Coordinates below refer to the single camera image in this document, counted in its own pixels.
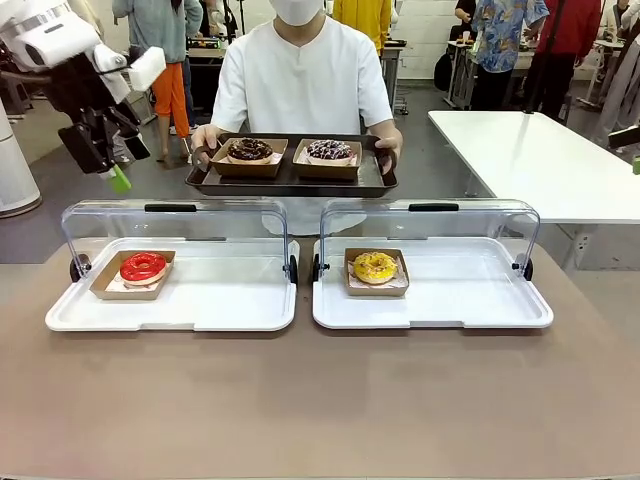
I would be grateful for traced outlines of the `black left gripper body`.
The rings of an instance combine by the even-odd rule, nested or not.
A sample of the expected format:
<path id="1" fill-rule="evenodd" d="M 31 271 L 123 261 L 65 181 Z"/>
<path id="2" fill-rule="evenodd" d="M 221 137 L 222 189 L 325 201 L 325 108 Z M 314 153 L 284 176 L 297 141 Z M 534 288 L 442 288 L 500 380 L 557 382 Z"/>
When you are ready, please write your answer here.
<path id="1" fill-rule="evenodd" d="M 119 127 L 126 124 L 126 116 L 118 107 L 106 80 L 111 76 L 122 80 L 120 73 L 125 66 L 97 67 L 92 55 L 80 53 L 48 71 L 48 100 L 70 120 L 72 126 L 96 126 L 96 117 L 105 115 Z"/>

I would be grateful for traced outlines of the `chocolate donut with nuts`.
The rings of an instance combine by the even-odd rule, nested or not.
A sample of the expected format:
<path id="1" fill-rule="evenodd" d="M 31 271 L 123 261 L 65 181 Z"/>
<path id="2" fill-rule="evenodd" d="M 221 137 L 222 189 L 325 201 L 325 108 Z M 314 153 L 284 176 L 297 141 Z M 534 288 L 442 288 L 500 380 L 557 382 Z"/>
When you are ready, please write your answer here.
<path id="1" fill-rule="evenodd" d="M 272 147 L 255 138 L 234 139 L 227 148 L 227 157 L 234 164 L 268 164 L 272 156 Z"/>

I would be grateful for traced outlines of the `dark brown serving tray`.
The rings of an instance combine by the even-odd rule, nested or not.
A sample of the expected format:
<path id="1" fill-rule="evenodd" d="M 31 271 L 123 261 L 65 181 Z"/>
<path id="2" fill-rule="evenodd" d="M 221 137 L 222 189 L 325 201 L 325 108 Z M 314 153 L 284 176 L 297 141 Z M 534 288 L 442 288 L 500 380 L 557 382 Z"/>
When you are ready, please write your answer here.
<path id="1" fill-rule="evenodd" d="M 380 198 L 398 185 L 395 172 L 382 174 L 381 157 L 384 155 L 375 144 L 377 138 L 370 135 L 334 135 L 334 140 L 360 142 L 362 163 L 355 182 L 322 180 L 299 177 L 293 168 L 295 151 L 303 138 L 327 139 L 323 134 L 252 134 L 241 133 L 240 137 L 286 139 L 288 146 L 274 179 L 233 178 L 220 176 L 210 165 L 194 165 L 185 183 L 207 196 L 264 196 L 264 197 L 338 197 L 338 198 Z M 220 146 L 235 134 L 223 134 Z"/>

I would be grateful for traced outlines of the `chocolate donut with white drizzle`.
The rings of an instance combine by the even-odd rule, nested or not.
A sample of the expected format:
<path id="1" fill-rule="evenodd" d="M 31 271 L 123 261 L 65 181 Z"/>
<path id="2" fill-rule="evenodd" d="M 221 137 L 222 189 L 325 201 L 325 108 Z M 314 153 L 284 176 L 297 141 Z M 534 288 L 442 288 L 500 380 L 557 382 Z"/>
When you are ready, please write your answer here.
<path id="1" fill-rule="evenodd" d="M 307 147 L 309 162 L 313 165 L 348 165 L 354 152 L 348 144 L 338 140 L 316 140 Z"/>

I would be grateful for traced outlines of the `person's right forearm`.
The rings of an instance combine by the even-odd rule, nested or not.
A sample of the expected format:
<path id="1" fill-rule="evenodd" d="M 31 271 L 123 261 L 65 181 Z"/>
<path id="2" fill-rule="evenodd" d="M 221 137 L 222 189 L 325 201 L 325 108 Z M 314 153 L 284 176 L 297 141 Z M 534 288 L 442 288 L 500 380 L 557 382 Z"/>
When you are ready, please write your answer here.
<path id="1" fill-rule="evenodd" d="M 238 128 L 219 127 L 213 123 L 208 123 L 208 124 L 202 125 L 201 128 L 204 130 L 206 135 L 212 134 L 213 136 L 218 137 L 223 134 L 231 134 L 231 133 L 236 134 L 236 133 L 244 132 L 246 130 L 246 123 L 243 122 Z"/>

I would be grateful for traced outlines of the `person's left forearm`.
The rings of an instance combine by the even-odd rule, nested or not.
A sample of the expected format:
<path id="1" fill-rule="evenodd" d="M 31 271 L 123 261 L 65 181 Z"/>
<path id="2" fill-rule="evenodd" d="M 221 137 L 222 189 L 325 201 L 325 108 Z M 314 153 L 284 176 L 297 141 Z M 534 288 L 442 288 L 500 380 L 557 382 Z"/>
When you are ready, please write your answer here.
<path id="1" fill-rule="evenodd" d="M 364 127 L 367 135 L 375 136 L 380 140 L 391 140 L 396 136 L 396 126 L 393 120 L 385 120 L 371 126 Z"/>

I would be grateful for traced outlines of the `person in orange trousers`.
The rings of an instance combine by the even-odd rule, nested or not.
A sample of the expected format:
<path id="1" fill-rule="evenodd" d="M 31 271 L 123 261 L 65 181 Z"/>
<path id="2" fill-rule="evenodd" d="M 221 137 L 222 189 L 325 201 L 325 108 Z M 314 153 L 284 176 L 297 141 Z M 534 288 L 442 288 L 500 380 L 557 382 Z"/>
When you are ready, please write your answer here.
<path id="1" fill-rule="evenodd" d="M 112 0 L 116 19 L 125 18 L 129 43 L 141 51 L 151 47 L 163 50 L 166 68 L 152 84 L 158 119 L 161 155 L 169 158 L 169 128 L 176 128 L 181 140 L 189 137 L 183 78 L 187 40 L 199 32 L 203 8 L 198 0 Z"/>

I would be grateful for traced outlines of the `person in red shirt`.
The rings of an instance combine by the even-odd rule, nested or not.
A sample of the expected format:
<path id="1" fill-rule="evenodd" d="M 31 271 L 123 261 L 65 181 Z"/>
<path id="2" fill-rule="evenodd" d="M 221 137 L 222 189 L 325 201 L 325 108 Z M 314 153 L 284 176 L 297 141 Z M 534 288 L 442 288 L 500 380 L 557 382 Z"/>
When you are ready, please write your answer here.
<path id="1" fill-rule="evenodd" d="M 558 0 L 545 0 L 549 15 L 537 33 L 530 30 L 527 36 L 536 38 L 538 45 L 525 81 L 525 104 L 534 87 L 539 71 L 541 54 L 552 27 Z M 601 0 L 566 0 L 561 23 L 549 58 L 542 91 L 538 97 L 538 109 L 547 117 L 558 120 L 566 94 L 569 91 L 574 70 L 590 52 L 596 39 L 601 19 Z"/>

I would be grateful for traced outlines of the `red glazed donut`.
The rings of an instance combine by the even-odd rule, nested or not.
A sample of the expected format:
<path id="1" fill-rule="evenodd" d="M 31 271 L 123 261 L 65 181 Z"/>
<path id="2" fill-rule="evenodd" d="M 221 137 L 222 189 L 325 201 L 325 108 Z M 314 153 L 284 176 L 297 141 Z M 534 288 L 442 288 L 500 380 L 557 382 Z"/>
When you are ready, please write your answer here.
<path id="1" fill-rule="evenodd" d="M 140 252 L 120 266 L 120 277 L 128 287 L 148 286 L 159 281 L 167 269 L 166 258 L 154 252 Z"/>

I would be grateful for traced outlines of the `person in blue patterned shirt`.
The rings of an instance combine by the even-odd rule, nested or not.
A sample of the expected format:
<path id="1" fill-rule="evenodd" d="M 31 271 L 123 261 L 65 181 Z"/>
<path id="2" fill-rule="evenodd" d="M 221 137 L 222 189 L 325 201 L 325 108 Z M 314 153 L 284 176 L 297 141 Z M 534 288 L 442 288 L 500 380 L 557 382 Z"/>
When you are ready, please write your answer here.
<path id="1" fill-rule="evenodd" d="M 518 59 L 523 25 L 537 33 L 548 15 L 545 0 L 477 1 L 472 21 L 478 41 L 472 111 L 501 109 Z"/>

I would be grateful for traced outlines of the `person in white shirt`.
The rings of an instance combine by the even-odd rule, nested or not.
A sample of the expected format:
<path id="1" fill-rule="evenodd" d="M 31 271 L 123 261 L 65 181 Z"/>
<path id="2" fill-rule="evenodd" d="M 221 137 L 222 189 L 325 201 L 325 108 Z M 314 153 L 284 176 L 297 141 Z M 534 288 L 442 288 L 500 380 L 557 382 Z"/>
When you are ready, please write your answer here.
<path id="1" fill-rule="evenodd" d="M 230 44 L 209 123 L 245 122 L 252 133 L 358 135 L 385 120 L 394 121 L 375 44 L 323 7 L 300 27 L 275 13 Z"/>

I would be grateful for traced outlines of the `yellow glazed donut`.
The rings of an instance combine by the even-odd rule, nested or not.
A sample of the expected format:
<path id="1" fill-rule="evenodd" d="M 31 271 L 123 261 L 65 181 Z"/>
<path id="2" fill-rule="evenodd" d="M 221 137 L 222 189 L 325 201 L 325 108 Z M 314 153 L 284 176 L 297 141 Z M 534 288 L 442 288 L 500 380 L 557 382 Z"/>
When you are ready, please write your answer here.
<path id="1" fill-rule="evenodd" d="M 364 252 L 352 262 L 355 277 L 369 285 L 382 285 L 391 281 L 397 273 L 397 263 L 388 254 L 377 251 Z"/>

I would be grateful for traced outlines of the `person in yellow shirt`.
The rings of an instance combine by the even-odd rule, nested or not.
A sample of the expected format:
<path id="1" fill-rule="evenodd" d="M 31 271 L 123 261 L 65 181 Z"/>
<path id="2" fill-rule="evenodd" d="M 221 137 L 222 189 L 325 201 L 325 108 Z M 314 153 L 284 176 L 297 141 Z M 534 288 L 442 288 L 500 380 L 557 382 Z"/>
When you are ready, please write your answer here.
<path id="1" fill-rule="evenodd" d="M 379 56 L 387 40 L 393 13 L 392 0 L 333 0 L 332 18 L 364 33 Z"/>

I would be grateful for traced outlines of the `person's right hand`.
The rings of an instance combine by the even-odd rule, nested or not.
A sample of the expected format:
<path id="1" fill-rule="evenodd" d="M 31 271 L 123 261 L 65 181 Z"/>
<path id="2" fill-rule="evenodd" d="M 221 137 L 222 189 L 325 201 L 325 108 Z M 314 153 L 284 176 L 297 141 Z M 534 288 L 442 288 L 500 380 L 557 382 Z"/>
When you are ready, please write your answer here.
<path id="1" fill-rule="evenodd" d="M 211 154 L 218 148 L 218 137 L 223 133 L 213 124 L 202 125 L 191 136 L 191 162 L 202 167 L 212 159 Z"/>

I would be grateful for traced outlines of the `person's left hand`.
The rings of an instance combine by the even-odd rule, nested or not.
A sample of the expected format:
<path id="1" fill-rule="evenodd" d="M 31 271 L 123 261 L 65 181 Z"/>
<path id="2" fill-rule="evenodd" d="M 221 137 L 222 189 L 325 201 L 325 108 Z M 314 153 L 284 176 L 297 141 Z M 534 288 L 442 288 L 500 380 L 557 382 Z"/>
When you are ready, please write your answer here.
<path id="1" fill-rule="evenodd" d="M 375 146 L 384 152 L 381 157 L 381 168 L 382 174 L 386 175 L 397 166 L 403 147 L 403 136 L 396 127 L 396 136 L 393 139 L 380 140 L 377 138 Z"/>

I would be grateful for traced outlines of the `white cylindrical column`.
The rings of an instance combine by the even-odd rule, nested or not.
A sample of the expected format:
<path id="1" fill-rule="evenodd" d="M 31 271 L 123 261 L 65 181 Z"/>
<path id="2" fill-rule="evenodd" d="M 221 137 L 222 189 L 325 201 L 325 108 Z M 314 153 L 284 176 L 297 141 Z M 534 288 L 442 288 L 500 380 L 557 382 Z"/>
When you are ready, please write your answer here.
<path id="1" fill-rule="evenodd" d="M 40 190 L 0 99 L 0 219 L 34 210 L 41 202 Z"/>

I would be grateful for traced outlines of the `thin black pole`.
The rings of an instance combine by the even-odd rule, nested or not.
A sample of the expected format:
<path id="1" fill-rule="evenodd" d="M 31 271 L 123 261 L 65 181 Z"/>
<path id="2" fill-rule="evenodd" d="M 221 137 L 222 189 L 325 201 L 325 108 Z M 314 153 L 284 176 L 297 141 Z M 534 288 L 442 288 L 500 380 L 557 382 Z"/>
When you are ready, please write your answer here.
<path id="1" fill-rule="evenodd" d="M 540 92 L 542 91 L 541 85 L 543 83 L 545 70 L 552 53 L 553 45 L 555 42 L 555 36 L 557 34 L 557 31 L 561 23 L 561 18 L 562 18 L 565 4 L 566 4 L 566 0 L 557 1 L 557 7 L 555 11 L 555 17 L 552 22 L 552 27 L 549 31 L 549 35 L 545 43 L 545 49 L 541 54 L 539 71 L 537 76 L 535 77 L 535 83 L 531 91 L 531 95 L 529 96 L 528 101 L 525 104 L 525 109 L 524 109 L 525 114 L 528 114 L 528 115 L 533 114 L 538 109 L 538 105 L 539 105 L 538 97 Z"/>

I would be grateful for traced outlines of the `white table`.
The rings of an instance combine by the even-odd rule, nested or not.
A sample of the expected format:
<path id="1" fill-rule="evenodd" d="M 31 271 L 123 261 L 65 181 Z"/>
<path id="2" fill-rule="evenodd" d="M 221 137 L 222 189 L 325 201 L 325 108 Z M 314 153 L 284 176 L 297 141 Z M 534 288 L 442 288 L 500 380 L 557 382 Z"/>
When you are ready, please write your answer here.
<path id="1" fill-rule="evenodd" d="M 630 164 L 540 113 L 428 117 L 492 196 L 520 200 L 563 231 L 565 269 L 640 271 L 640 176 Z"/>

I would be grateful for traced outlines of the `grey metal desk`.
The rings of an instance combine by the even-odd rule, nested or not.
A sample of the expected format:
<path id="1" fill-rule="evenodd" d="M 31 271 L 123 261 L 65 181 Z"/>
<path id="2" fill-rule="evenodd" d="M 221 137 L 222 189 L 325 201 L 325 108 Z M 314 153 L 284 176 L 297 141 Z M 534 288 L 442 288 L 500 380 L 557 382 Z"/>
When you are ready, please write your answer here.
<path id="1" fill-rule="evenodd" d="M 469 110 L 472 92 L 477 79 L 477 62 L 470 45 L 449 41 L 448 48 L 452 52 L 452 74 L 449 87 L 443 100 L 454 110 Z M 524 83 L 524 78 L 530 68 L 534 56 L 533 50 L 520 50 L 515 67 L 502 101 L 502 108 L 506 109 L 511 103 L 513 93 Z"/>
<path id="2" fill-rule="evenodd" d="M 197 123 L 211 119 L 226 48 L 215 37 L 187 41 L 191 95 Z"/>

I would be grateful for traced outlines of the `white plastic display tray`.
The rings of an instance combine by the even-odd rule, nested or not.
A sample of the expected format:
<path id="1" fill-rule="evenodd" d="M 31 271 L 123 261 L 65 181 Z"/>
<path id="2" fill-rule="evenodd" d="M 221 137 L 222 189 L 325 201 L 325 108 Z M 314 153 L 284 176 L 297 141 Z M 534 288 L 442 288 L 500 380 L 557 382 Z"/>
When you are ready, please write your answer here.
<path id="1" fill-rule="evenodd" d="M 330 269 L 313 283 L 313 317 L 329 329 L 544 329 L 554 314 L 531 281 L 511 269 L 519 240 L 487 237 L 337 237 L 326 243 Z M 399 249 L 410 286 L 402 297 L 347 293 L 347 248 Z"/>
<path id="2" fill-rule="evenodd" d="M 94 255 L 91 269 L 47 312 L 53 331 L 259 332 L 281 330 L 293 320 L 297 287 L 285 263 L 299 256 L 295 241 L 124 237 L 85 245 Z M 91 292 L 116 255 L 152 250 L 175 255 L 157 298 L 103 300 Z"/>

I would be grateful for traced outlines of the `black bag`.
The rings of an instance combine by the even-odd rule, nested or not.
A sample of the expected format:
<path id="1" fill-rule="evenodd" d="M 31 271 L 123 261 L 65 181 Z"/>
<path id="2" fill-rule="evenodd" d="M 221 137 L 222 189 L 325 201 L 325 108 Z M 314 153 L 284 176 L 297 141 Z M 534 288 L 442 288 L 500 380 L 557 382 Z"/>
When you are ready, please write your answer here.
<path id="1" fill-rule="evenodd" d="M 453 72 L 453 59 L 448 51 L 438 59 L 434 67 L 433 82 L 440 91 L 447 91 L 450 86 Z"/>

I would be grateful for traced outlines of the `white face mask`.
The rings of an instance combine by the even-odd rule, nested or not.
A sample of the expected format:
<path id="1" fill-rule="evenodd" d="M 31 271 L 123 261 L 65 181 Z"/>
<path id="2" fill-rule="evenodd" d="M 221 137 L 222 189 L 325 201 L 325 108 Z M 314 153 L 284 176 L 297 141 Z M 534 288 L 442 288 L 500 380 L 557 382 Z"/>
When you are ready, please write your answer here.
<path id="1" fill-rule="evenodd" d="M 276 15 L 285 24 L 300 27 L 323 10 L 324 0 L 269 0 Z"/>

